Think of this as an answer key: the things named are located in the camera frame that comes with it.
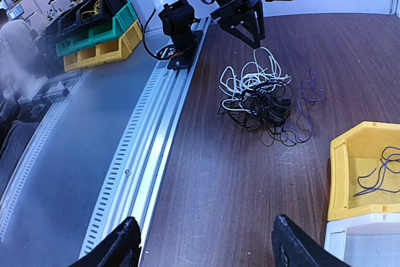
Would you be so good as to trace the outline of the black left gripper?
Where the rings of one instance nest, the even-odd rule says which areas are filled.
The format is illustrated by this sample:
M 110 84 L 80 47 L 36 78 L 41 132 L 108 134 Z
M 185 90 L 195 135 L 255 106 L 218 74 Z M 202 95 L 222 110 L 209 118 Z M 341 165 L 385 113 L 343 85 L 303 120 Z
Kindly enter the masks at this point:
M 265 39 L 261 0 L 232 0 L 211 13 L 220 28 L 253 49 Z

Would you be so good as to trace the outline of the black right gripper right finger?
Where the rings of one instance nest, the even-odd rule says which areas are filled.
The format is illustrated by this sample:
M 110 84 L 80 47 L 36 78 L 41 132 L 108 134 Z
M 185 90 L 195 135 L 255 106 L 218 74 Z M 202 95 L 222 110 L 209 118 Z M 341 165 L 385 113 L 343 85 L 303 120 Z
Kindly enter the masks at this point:
M 336 258 L 285 214 L 274 219 L 271 233 L 275 266 L 347 266 Z

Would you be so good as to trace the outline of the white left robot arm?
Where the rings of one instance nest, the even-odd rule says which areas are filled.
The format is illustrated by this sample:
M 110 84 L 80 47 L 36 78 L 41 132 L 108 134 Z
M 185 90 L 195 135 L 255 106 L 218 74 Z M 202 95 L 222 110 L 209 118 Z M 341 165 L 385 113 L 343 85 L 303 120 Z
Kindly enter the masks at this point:
M 162 30 L 172 40 L 170 47 L 174 53 L 152 53 L 147 45 L 145 50 L 158 61 L 168 61 L 180 55 L 189 54 L 196 48 L 196 38 L 191 26 L 197 21 L 195 10 L 188 0 L 152 0 L 152 16 L 158 14 Z M 211 0 L 218 8 L 211 13 L 220 28 L 256 49 L 265 38 L 263 23 L 263 5 L 261 0 Z

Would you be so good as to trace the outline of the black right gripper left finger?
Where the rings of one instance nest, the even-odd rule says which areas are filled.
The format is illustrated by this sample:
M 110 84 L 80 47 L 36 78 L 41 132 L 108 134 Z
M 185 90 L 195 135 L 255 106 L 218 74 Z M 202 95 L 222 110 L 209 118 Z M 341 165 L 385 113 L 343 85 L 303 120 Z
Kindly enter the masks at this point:
M 71 266 L 139 266 L 140 244 L 139 224 L 130 216 Z

